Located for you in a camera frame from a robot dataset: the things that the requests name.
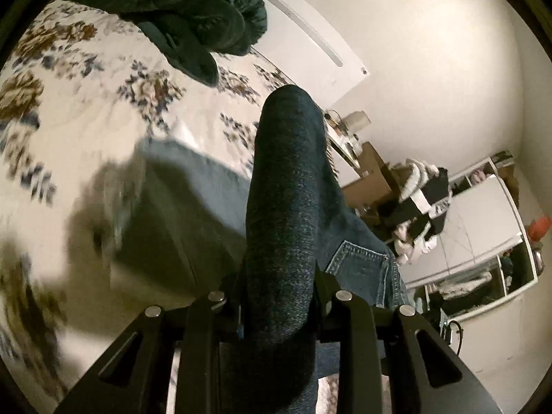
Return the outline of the dark teal knit pants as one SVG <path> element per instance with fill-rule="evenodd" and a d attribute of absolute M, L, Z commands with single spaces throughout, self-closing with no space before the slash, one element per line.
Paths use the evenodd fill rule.
<path fill-rule="evenodd" d="M 313 299 L 321 189 L 322 114 L 301 88 L 284 86 L 262 109 L 239 278 L 244 328 L 232 377 L 233 413 L 315 409 Z"/>

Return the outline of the blue denim jeans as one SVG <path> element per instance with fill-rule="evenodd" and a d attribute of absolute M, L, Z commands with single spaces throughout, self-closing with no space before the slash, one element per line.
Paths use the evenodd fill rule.
<path fill-rule="evenodd" d="M 173 142 L 143 140 L 132 159 L 115 168 L 125 204 L 116 212 L 122 244 L 119 262 L 172 290 L 195 296 L 222 290 L 240 307 L 239 278 L 247 248 L 246 214 L 251 179 Z M 392 308 L 405 292 L 392 252 L 344 202 L 326 159 L 321 195 L 316 271 L 333 275 L 343 289 L 369 304 Z M 315 377 L 335 374 L 339 345 L 315 339 Z"/>

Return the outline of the white wardrobe with sliding door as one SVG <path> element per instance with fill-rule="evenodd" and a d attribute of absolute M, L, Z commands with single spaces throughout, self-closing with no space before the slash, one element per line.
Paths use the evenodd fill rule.
<path fill-rule="evenodd" d="M 538 282 L 526 228 L 505 172 L 515 164 L 501 151 L 449 178 L 453 198 L 431 252 L 401 268 L 406 288 L 443 301 L 462 322 L 511 302 Z"/>

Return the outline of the brown wooden side table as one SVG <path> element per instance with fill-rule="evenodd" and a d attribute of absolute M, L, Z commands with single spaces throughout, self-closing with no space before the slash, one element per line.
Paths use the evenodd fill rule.
<path fill-rule="evenodd" d="M 324 113 L 326 155 L 348 207 L 368 226 L 375 226 L 382 222 L 378 208 L 398 198 L 398 184 L 374 146 L 360 139 L 361 131 L 347 131 L 346 116 L 335 109 Z"/>

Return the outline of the black and white clothes heap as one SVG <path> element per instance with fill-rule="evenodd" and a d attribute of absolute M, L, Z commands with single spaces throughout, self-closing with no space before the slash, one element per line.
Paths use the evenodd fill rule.
<path fill-rule="evenodd" d="M 380 220 L 392 230 L 399 265 L 412 265 L 436 247 L 452 203 L 448 170 L 417 159 L 391 168 L 398 198 L 378 208 Z"/>

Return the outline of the floral and checkered bed blanket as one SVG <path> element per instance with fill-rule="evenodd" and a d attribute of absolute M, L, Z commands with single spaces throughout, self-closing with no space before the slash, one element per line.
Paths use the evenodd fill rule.
<path fill-rule="evenodd" d="M 103 175 L 144 137 L 249 175 L 261 107 L 289 79 L 258 52 L 216 56 L 214 87 L 128 21 L 51 0 L 1 71 L 1 356 L 54 411 L 141 309 L 113 292 L 98 234 Z"/>

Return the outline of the white bed headboard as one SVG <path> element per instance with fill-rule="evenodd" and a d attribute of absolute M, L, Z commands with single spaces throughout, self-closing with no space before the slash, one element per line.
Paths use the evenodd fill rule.
<path fill-rule="evenodd" d="M 305 0 L 263 0 L 268 30 L 255 44 L 321 108 L 331 108 L 368 77 L 334 27 Z"/>

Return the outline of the dark green clothes pile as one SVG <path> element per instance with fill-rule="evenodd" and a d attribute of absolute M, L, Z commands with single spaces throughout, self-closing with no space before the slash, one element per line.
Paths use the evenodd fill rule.
<path fill-rule="evenodd" d="M 264 0 L 69 0 L 131 21 L 190 78 L 214 87 L 213 54 L 244 56 L 268 30 Z"/>

